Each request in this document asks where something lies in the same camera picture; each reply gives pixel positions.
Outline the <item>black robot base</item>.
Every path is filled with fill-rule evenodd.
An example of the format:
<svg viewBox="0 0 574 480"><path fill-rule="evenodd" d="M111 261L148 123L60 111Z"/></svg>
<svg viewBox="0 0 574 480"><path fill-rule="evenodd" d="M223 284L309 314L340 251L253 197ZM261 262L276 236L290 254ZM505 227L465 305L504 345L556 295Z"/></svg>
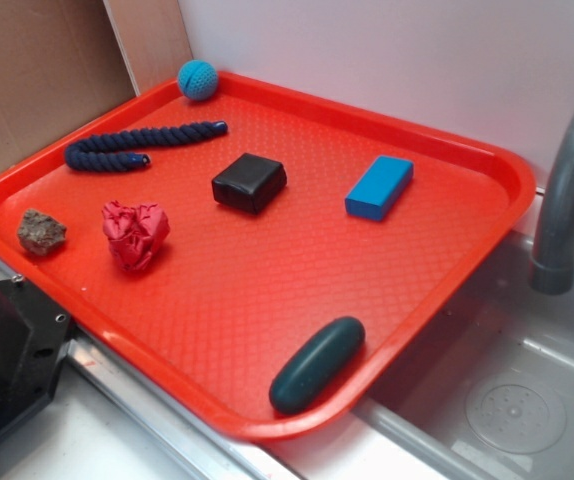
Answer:
<svg viewBox="0 0 574 480"><path fill-rule="evenodd" d="M0 280L0 440L53 400L71 331L34 283Z"/></svg>

